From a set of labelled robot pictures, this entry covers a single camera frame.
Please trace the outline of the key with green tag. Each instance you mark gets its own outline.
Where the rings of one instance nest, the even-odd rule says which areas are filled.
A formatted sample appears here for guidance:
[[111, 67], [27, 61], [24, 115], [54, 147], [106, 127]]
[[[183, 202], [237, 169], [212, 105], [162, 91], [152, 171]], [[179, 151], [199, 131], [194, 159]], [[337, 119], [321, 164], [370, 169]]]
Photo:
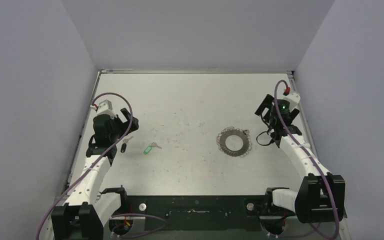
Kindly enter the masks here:
[[154, 148], [162, 149], [162, 147], [159, 146], [156, 142], [152, 142], [152, 143], [150, 143], [150, 144], [145, 148], [145, 150], [143, 151], [143, 154], [144, 154], [144, 155], [149, 154]]

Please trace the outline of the metal disc with keyrings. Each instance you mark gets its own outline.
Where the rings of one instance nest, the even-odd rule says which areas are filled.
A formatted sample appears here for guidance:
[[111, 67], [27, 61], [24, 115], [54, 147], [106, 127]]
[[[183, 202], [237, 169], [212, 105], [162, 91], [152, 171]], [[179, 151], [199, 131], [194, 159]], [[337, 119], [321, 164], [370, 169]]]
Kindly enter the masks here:
[[218, 149], [230, 157], [244, 157], [252, 150], [252, 141], [248, 129], [233, 126], [223, 129], [216, 137]]

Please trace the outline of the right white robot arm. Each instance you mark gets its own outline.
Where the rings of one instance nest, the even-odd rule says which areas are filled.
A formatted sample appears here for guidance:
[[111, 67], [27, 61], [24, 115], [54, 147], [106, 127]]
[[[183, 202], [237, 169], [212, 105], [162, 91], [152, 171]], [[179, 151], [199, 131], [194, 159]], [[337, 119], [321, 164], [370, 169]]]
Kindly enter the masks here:
[[288, 157], [302, 178], [298, 191], [269, 187], [262, 207], [270, 215], [281, 209], [293, 212], [301, 223], [327, 223], [344, 217], [345, 180], [332, 174], [311, 151], [300, 129], [292, 124], [299, 114], [295, 96], [276, 99], [267, 94], [255, 111], [268, 127], [270, 143]]

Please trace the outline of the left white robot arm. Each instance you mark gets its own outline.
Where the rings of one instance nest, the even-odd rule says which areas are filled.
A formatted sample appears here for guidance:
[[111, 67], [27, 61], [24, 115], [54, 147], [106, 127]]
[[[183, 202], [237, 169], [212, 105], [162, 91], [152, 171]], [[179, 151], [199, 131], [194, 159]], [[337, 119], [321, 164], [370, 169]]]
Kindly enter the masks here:
[[96, 199], [117, 154], [117, 143], [139, 128], [138, 119], [128, 109], [120, 111], [125, 122], [111, 109], [103, 107], [99, 107], [92, 120], [94, 133], [88, 141], [81, 176], [73, 183], [73, 190], [63, 205], [51, 212], [56, 240], [103, 239], [104, 216], [110, 214], [98, 210]]

